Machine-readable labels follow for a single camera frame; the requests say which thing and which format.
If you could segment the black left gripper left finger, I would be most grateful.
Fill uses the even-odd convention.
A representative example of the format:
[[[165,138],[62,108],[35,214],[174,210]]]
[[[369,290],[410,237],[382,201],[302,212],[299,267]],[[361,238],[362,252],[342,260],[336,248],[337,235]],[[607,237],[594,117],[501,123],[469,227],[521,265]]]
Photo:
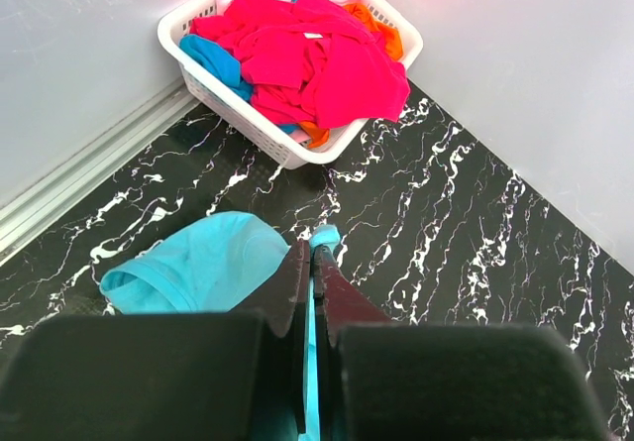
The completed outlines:
[[[309,244],[300,240],[243,302],[266,324],[259,346],[254,433],[306,431]]]

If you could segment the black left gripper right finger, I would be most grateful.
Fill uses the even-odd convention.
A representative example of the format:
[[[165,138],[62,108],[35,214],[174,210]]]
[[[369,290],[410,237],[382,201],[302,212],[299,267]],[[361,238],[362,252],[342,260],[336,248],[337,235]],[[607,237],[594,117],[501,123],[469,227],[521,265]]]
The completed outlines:
[[[332,251],[319,245],[312,259],[318,333],[330,347],[339,332],[358,323],[387,323],[389,317],[365,297],[341,273]]]

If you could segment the cyan t shirt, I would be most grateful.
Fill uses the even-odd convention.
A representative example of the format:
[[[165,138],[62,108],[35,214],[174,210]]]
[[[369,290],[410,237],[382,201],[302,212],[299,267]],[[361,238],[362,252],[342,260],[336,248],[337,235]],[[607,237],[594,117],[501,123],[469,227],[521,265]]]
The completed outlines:
[[[305,240],[334,249],[338,230]],[[309,274],[306,431],[254,433],[264,319],[242,302],[293,244],[259,217],[229,211],[199,220],[109,271],[101,293],[117,309],[108,330],[124,364],[104,374],[116,389],[106,424],[124,440],[316,440],[320,436],[317,322]]]

